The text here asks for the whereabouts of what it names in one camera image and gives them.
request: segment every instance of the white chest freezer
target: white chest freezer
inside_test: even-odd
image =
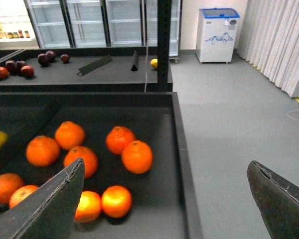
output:
[[[239,21],[232,8],[200,9],[196,55],[203,62],[231,62]]]

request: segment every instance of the gray floor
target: gray floor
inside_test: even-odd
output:
[[[299,186],[298,103],[248,62],[173,64],[204,239],[270,239],[250,192],[257,160]],[[299,111],[290,113],[299,119]]]

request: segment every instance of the white curtain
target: white curtain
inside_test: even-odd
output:
[[[238,54],[299,97],[299,0],[249,0]]]

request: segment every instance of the produce display bin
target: produce display bin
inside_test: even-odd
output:
[[[0,80],[0,92],[143,92],[145,89],[145,48],[81,48],[55,49],[57,59],[48,67],[42,67],[37,60],[46,50],[23,50],[9,60],[23,60],[32,66],[35,76],[26,79],[20,75],[9,75]],[[137,71],[131,71],[134,52],[139,55]],[[149,49],[147,91],[158,91],[157,70],[150,65],[150,60],[157,58],[157,48]],[[62,54],[70,55],[70,62],[60,60]],[[112,62],[90,73],[80,76],[79,68],[86,66],[104,56],[110,55]],[[8,59],[0,61],[4,66]],[[167,91],[172,91],[172,76],[168,69]]]
[[[99,159],[98,170],[85,180],[84,190],[101,195],[109,186],[122,185],[133,196],[132,209],[125,217],[113,220],[101,214],[91,223],[74,223],[71,239],[202,238],[177,93],[0,93],[0,130],[10,139],[20,135],[22,141],[28,136],[23,129],[37,121],[51,102],[56,105],[54,113],[46,114],[49,118],[35,135],[54,137],[67,120],[81,125],[87,134],[83,145]],[[130,128],[152,148],[154,160],[149,172],[130,173],[120,157],[107,150],[106,135],[116,125]],[[61,151],[52,166],[38,168],[26,160],[26,145],[19,149],[11,160],[2,159],[0,174],[17,173],[26,184],[38,186],[63,168],[67,153]]]

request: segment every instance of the glass door refrigerator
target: glass door refrigerator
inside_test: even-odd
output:
[[[69,48],[69,35],[58,0],[25,0],[40,48]]]
[[[181,0],[173,0],[170,19],[169,56],[177,57],[179,50]],[[157,0],[147,0],[146,4],[148,46],[157,46]]]
[[[67,0],[76,47],[106,47],[101,2]]]
[[[106,47],[100,0],[25,0],[41,48]]]
[[[142,46],[140,0],[106,0],[112,47]]]

